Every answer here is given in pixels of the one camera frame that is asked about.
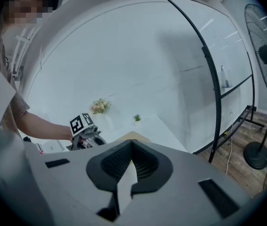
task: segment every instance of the white cable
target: white cable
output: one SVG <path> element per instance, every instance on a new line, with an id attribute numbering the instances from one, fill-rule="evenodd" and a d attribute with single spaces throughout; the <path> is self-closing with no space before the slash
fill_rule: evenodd
<path id="1" fill-rule="evenodd" d="M 234 126 L 234 120 L 232 120 L 232 128 L 231 128 L 231 132 L 230 133 L 232 133 L 232 131 L 233 131 L 233 126 Z M 231 152 L 230 152 L 230 154 L 229 154 L 229 156 L 228 156 L 228 162 L 229 162 L 229 159 L 231 158 L 231 154 L 232 154 L 232 151 L 233 151 L 233 147 L 232 147 L 232 144 L 233 144 L 233 136 L 231 136 Z"/>

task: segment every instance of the beige shirt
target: beige shirt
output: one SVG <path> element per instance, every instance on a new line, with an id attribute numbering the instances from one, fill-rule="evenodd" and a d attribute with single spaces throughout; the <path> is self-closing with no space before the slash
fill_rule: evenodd
<path id="1" fill-rule="evenodd" d="M 3 45 L 3 40 L 1 37 L 2 34 L 2 16 L 0 16 L 0 71 L 11 84 L 11 86 L 16 90 L 15 82 L 13 80 L 13 76 L 11 75 L 11 70 L 6 66 L 6 59 L 5 59 L 5 48 Z M 23 100 L 20 94 L 16 90 L 15 96 L 12 98 L 9 106 L 7 107 L 2 121 L 1 126 L 4 129 L 8 129 L 10 131 L 14 131 L 19 135 L 16 121 L 29 109 L 27 103 Z"/>

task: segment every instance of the small green plant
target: small green plant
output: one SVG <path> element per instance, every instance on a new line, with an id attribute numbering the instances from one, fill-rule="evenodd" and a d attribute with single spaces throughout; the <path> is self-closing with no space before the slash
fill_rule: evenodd
<path id="1" fill-rule="evenodd" d="M 91 111 L 93 114 L 103 114 L 110 108 L 110 102 L 105 101 L 104 99 L 100 98 L 97 101 L 93 102 L 91 106 Z"/>
<path id="2" fill-rule="evenodd" d="M 140 121 L 142 119 L 139 114 L 136 114 L 133 118 L 134 118 L 134 121 Z"/>

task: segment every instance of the fan base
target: fan base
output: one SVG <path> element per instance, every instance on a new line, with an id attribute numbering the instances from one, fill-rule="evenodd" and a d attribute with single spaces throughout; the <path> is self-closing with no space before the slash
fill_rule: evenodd
<path id="1" fill-rule="evenodd" d="M 267 148 L 262 147 L 259 152 L 258 149 L 261 143 L 250 142 L 246 145 L 243 155 L 247 164 L 257 170 L 263 169 L 267 166 Z"/>

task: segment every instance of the wooden floor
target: wooden floor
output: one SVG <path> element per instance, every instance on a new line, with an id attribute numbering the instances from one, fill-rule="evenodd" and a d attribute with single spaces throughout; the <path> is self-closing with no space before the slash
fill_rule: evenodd
<path id="1" fill-rule="evenodd" d="M 256 113 L 254 121 L 267 125 L 267 115 Z M 252 141 L 261 142 L 266 129 L 262 131 L 259 127 L 248 122 L 243 122 L 241 127 L 233 135 L 232 154 L 228 163 L 228 176 L 233 178 L 250 196 L 255 196 L 263 190 L 263 182 L 267 173 L 267 167 L 262 170 L 255 170 L 248 166 L 243 157 L 244 147 Z M 228 156 L 231 151 L 231 139 L 220 147 L 214 156 L 212 164 L 220 171 L 226 172 Z M 211 147 L 198 154 L 204 160 L 208 160 Z"/>

